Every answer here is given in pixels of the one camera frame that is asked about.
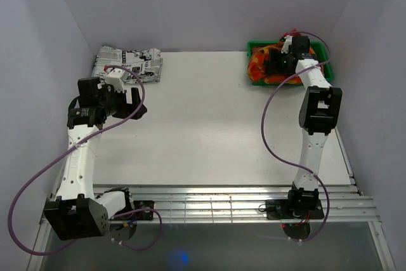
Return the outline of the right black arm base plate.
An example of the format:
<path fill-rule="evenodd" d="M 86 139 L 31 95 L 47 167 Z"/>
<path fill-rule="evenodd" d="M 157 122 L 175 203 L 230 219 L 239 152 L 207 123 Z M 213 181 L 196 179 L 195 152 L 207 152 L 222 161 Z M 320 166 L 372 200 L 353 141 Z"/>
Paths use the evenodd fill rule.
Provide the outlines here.
<path fill-rule="evenodd" d="M 321 220 L 324 218 L 324 211 L 321 201 L 318 200 L 314 207 L 303 204 L 294 207 L 287 199 L 269 199 L 265 201 L 266 217 L 269 220 Z"/>

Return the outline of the orange camouflage trousers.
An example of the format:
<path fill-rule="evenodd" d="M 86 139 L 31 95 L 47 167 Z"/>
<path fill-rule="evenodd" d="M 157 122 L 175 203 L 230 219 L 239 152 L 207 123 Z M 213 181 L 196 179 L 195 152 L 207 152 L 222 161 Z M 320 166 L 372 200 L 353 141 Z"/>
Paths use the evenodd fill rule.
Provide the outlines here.
<path fill-rule="evenodd" d="M 278 41 L 249 41 L 247 75 L 255 86 L 277 85 L 296 72 L 301 59 L 327 60 L 326 47 L 293 30 Z"/>

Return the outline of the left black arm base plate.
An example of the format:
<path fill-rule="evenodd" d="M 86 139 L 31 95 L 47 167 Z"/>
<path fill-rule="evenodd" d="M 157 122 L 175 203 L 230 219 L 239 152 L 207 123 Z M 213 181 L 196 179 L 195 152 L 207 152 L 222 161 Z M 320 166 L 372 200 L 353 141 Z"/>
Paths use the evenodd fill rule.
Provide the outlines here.
<path fill-rule="evenodd" d="M 150 221 L 154 218 L 154 213 L 150 210 L 154 208 L 154 201 L 133 201 L 134 209 L 141 209 L 141 211 L 133 213 L 128 216 L 130 221 Z"/>

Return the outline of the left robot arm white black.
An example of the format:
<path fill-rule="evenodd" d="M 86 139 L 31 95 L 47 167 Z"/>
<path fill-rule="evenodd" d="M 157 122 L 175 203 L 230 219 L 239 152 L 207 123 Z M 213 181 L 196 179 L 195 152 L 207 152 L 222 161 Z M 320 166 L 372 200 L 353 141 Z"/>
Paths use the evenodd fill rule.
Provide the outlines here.
<path fill-rule="evenodd" d="M 93 191 L 96 151 L 108 117 L 140 119 L 146 112 L 138 88 L 124 89 L 121 82 L 88 77 L 77 82 L 79 95 L 68 107 L 69 148 L 62 181 L 54 199 L 46 201 L 44 215 L 63 240 L 104 236 L 115 215 L 127 220 L 134 204 L 126 188 L 102 195 Z"/>

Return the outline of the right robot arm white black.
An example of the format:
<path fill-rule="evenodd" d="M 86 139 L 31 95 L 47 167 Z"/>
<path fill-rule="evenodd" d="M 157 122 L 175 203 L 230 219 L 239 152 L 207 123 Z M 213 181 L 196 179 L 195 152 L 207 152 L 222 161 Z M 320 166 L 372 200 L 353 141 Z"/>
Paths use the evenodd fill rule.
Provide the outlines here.
<path fill-rule="evenodd" d="M 317 180 L 324 145 L 336 127 L 342 90 L 325 78 L 315 55 L 310 53 L 307 36 L 288 34 L 277 53 L 277 64 L 298 76 L 306 89 L 299 111 L 302 147 L 298 172 L 286 199 L 266 201 L 269 219 L 322 219 L 324 212 L 319 199 Z"/>

